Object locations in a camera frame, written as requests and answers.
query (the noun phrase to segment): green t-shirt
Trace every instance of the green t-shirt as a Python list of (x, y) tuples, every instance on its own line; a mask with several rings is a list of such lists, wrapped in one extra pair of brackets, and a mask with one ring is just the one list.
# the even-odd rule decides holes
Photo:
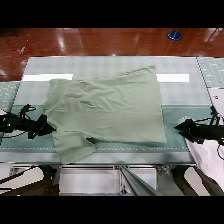
[(166, 142), (154, 66), (114, 77), (53, 79), (45, 105), (62, 163), (95, 152), (86, 138), (120, 142)]

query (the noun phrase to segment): metal bar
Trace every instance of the metal bar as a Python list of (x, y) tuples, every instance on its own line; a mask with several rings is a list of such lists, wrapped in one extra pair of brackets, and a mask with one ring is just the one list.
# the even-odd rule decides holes
[(162, 196), (158, 191), (153, 189), (126, 167), (121, 167), (121, 173), (135, 196)]

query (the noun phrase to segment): table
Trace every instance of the table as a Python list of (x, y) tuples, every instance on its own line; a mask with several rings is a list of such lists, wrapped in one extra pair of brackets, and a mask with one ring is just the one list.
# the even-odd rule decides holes
[[(23, 80), (40, 74), (72, 74), (73, 79), (113, 76), (121, 72), (155, 64), (157, 74), (189, 74), (189, 82), (160, 83), (165, 132), (168, 144), (141, 145), (128, 143), (96, 142), (97, 152), (76, 164), (186, 164), (193, 159), (184, 139), (173, 128), (187, 117), (200, 119), (210, 116), (211, 100), (196, 57), (159, 56), (55, 56), (31, 57), (24, 71)], [(21, 81), (12, 112), (29, 103), (37, 108), (29, 115), (37, 119), (44, 113), (49, 81)], [(0, 162), (60, 163), (54, 150), (51, 135), (28, 140), (26, 135), (3, 139)]]

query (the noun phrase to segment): wooden floor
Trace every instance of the wooden floor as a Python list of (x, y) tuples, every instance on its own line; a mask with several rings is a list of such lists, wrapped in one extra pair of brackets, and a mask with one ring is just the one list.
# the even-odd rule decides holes
[(65, 55), (224, 57), (223, 28), (17, 28), (0, 30), (0, 80), (20, 80), (29, 57)]

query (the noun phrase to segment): blue object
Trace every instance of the blue object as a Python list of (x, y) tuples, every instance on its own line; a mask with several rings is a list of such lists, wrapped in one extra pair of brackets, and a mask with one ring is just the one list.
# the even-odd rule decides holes
[(175, 30), (168, 32), (168, 37), (172, 40), (180, 40), (182, 38), (182, 34)]

